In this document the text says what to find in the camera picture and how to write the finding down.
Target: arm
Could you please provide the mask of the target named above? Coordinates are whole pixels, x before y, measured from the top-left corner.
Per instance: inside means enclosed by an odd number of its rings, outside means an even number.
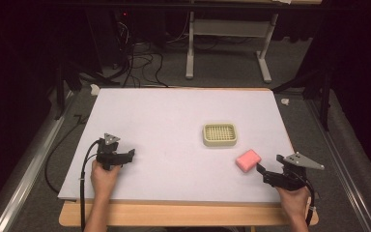
[[[95,200],[86,222],[85,232],[107,230],[108,204],[119,170],[120,166],[114,166],[112,170],[106,171],[96,160],[92,162],[91,180],[95,190]]]
[[[281,197],[281,206],[290,221],[292,232],[308,232],[305,222],[306,203],[309,191],[306,187],[298,190],[288,191],[283,188],[276,188]]]

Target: gray floor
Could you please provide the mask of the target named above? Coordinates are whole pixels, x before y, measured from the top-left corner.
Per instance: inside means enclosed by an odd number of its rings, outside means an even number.
[[[186,80],[186,49],[174,47],[175,43],[165,49],[149,50],[146,45],[138,47],[137,51],[148,53],[159,52],[163,55],[162,69],[158,73],[161,82],[169,86],[190,87],[276,87],[294,77],[301,59],[309,46],[308,42],[289,43],[286,41],[272,42],[267,54],[267,62],[273,79],[271,84],[265,84],[260,75],[258,64],[254,59],[254,51],[261,47],[260,40],[241,39],[221,42],[212,49],[210,42],[197,42],[195,52],[194,79]],[[141,66],[146,62],[140,56],[134,59]],[[146,67],[144,74],[148,79],[154,79],[159,66],[159,57],[153,55],[152,64]],[[141,86],[155,85],[145,80],[141,69],[134,69],[128,84]],[[310,231],[371,231],[371,163],[363,153],[352,127],[344,117],[341,107],[332,92],[330,98],[328,124],[329,132],[320,130],[315,120],[313,110],[318,101],[304,101],[300,89],[290,89],[275,95],[282,119],[296,151],[299,151],[315,161],[325,165],[326,170],[308,170],[308,177],[318,191],[316,206],[320,221],[312,226]],[[290,99],[289,105],[280,103],[280,99]],[[54,145],[72,129],[77,122],[74,115],[89,116],[96,97],[90,95],[90,87],[84,82],[80,93],[74,93],[73,104],[60,128]],[[34,145],[42,143],[47,137],[47,131],[52,125],[52,114],[48,116],[30,149],[19,162],[13,175],[0,194],[0,217],[9,200],[14,194],[23,173],[35,156],[38,148]],[[79,125],[56,148],[48,164],[51,183],[59,188],[66,176],[74,150],[83,133],[84,125]],[[67,228],[59,224],[58,218],[63,201],[47,186],[43,172],[37,176],[30,194],[15,219],[11,231],[78,231],[79,228]],[[257,231],[288,231],[287,226],[259,227]]]

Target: sponge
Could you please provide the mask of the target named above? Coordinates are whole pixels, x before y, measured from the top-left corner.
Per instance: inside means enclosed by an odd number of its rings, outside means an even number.
[[[261,161],[261,157],[250,149],[236,159],[236,164],[243,172],[247,172],[259,161]]]

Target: hand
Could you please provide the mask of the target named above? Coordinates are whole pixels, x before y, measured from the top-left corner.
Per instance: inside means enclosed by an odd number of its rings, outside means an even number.
[[[308,231],[305,222],[306,204],[309,198],[307,187],[288,191],[275,187],[281,197],[281,206],[290,220],[292,231]]]
[[[101,199],[109,199],[116,185],[117,174],[120,171],[120,166],[114,166],[110,171],[104,170],[101,163],[93,160],[92,162],[92,186],[95,191],[95,197]]]

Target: small plastic basket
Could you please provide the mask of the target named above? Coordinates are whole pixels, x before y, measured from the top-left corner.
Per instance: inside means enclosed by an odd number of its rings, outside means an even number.
[[[237,133],[232,124],[207,124],[203,137],[207,147],[234,146],[237,143]]]

